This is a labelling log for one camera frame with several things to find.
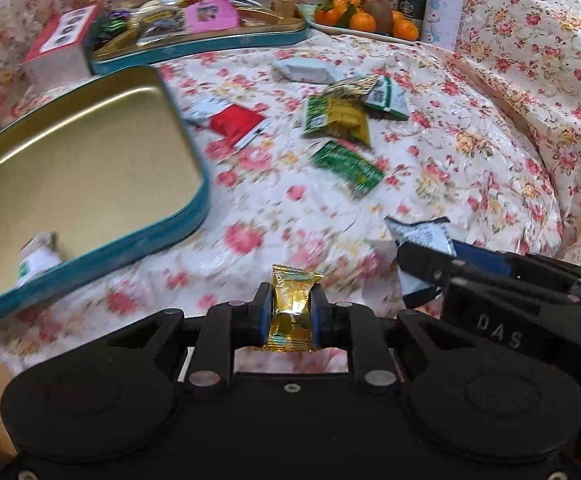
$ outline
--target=box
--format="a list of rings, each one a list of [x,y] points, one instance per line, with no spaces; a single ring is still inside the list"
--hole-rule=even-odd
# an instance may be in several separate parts
[[[54,14],[24,58],[37,92],[91,77],[89,52],[103,15],[100,5]]]

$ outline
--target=black can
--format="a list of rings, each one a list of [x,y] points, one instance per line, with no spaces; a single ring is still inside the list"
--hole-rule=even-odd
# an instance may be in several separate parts
[[[411,20],[417,30],[419,30],[419,33],[422,33],[426,0],[397,0],[397,10]]]

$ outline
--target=thermos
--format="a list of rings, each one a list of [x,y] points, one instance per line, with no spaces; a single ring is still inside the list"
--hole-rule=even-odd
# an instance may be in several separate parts
[[[464,0],[426,0],[422,41],[455,49]]]

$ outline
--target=silver screw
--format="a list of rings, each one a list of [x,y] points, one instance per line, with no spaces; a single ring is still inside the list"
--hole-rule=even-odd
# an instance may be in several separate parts
[[[221,377],[219,377],[219,374],[212,370],[197,370],[190,374],[190,377],[188,378],[190,384],[199,386],[200,388],[215,386],[215,384],[219,383],[220,379]]]
[[[284,384],[284,390],[290,394],[296,394],[297,392],[299,392],[301,390],[301,386],[299,386],[299,384],[295,384],[295,383],[288,383],[288,384]]]
[[[388,370],[371,370],[366,373],[364,380],[371,386],[391,386],[397,381],[397,377]]]

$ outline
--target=black object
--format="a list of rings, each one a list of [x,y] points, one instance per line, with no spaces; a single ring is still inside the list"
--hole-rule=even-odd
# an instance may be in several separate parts
[[[443,287],[442,320],[574,377],[581,386],[581,267],[456,242],[450,256],[400,245],[404,272]]]
[[[164,310],[25,371],[2,397],[19,455],[0,480],[581,480],[581,389],[558,368],[417,311],[328,303],[316,285],[315,341],[346,349],[349,372],[234,373],[234,350],[265,342],[271,308],[263,283],[249,303]]]

